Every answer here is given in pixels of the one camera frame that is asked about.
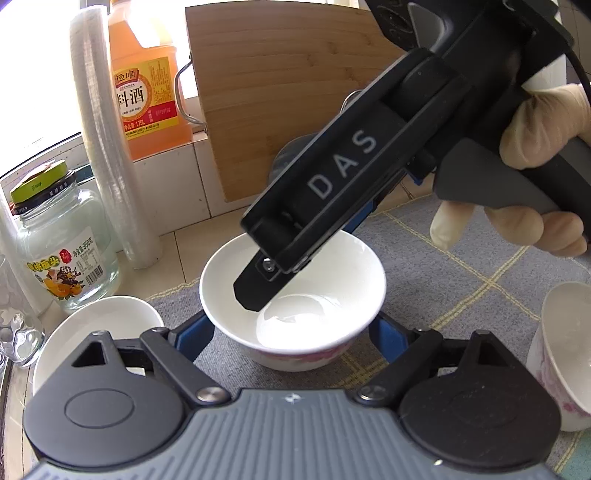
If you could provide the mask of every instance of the black cable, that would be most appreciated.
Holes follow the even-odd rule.
[[[583,90],[587,95],[587,101],[589,102],[589,105],[591,105],[591,83],[589,83],[587,72],[585,72],[585,69],[581,65],[581,62],[572,50],[566,53],[566,58],[568,58],[570,64],[574,68],[574,72],[577,74],[577,77],[579,77],[581,85],[583,85]]]

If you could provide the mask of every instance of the white bowl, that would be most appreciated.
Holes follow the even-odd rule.
[[[114,339],[137,338],[164,326],[152,305],[135,297],[113,296],[83,306],[70,315],[45,342],[33,373],[33,395],[90,333],[107,330]]]
[[[233,283],[257,252],[243,234],[207,262],[199,284],[203,310],[254,361],[276,370],[322,367],[344,353],[378,314],[386,275],[375,253],[339,231],[262,310],[236,300]]]
[[[560,407],[561,427],[591,427],[591,286],[565,282],[548,292],[527,368]]]

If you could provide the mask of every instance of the glass cup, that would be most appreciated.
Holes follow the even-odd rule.
[[[31,365],[45,340],[36,317],[4,255],[0,255],[0,356],[19,367]]]

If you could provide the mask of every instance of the white cup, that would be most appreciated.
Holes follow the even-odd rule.
[[[560,407],[562,431],[591,427],[591,286],[548,292],[526,366]]]

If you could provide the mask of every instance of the round black disc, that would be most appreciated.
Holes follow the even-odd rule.
[[[34,449],[72,468],[138,460],[168,441],[184,419],[170,388],[117,362],[65,362],[31,399],[23,419]]]
[[[469,469],[510,470],[545,461],[560,415],[532,377],[479,367],[422,382],[400,405],[408,434],[437,459]]]

